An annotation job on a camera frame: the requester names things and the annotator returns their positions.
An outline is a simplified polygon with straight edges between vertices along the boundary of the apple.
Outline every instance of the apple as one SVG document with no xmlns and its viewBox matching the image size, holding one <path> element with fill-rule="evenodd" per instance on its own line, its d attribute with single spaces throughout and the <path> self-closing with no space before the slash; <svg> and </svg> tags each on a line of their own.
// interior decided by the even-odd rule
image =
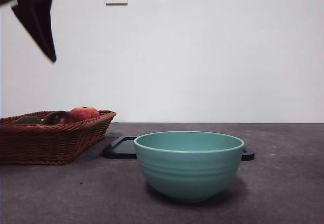
<svg viewBox="0 0 324 224">
<path fill-rule="evenodd" d="M 75 122 L 75 118 L 67 111 L 53 111 L 44 118 L 44 124 L 69 124 Z"/>
<path fill-rule="evenodd" d="M 91 106 L 78 106 L 73 108 L 70 113 L 77 121 L 91 119 L 99 116 L 99 112 Z"/>
</svg>

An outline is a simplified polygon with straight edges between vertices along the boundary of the concrete surface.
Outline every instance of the concrete surface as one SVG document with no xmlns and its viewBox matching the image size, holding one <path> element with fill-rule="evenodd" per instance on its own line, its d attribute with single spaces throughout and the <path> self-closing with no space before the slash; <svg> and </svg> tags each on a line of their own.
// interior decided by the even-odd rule
<svg viewBox="0 0 324 224">
<path fill-rule="evenodd" d="M 166 130 L 231 134 L 256 158 L 222 193 L 181 204 L 152 189 L 137 160 L 100 156 L 120 135 Z M 1 223 L 324 223 L 324 124 L 112 123 L 107 137 L 68 165 L 1 165 Z"/>
</svg>

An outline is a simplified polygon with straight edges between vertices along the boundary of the woven basket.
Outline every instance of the woven basket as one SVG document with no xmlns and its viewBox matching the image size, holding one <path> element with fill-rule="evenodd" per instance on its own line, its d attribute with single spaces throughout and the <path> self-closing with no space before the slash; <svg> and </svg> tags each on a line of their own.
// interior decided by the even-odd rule
<svg viewBox="0 0 324 224">
<path fill-rule="evenodd" d="M 116 113 L 70 124 L 12 124 L 22 116 L 43 119 L 52 111 L 39 111 L 0 119 L 0 164 L 64 165 L 102 140 Z"/>
</svg>

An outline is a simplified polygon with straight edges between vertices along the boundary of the green fruit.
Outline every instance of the green fruit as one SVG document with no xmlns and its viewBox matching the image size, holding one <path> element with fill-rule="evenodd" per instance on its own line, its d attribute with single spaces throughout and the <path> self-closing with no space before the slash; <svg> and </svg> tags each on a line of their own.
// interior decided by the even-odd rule
<svg viewBox="0 0 324 224">
<path fill-rule="evenodd" d="M 36 116 L 23 116 L 16 121 L 13 122 L 13 124 L 44 124 L 42 120 Z"/>
</svg>

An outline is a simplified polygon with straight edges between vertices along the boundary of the ceramic bowl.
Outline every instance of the ceramic bowl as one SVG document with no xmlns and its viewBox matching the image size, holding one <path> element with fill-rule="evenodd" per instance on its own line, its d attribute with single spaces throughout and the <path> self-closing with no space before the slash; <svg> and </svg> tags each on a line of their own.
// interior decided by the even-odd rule
<svg viewBox="0 0 324 224">
<path fill-rule="evenodd" d="M 145 134 L 134 140 L 148 183 L 181 202 L 200 202 L 221 192 L 235 177 L 243 140 L 199 131 Z"/>
</svg>

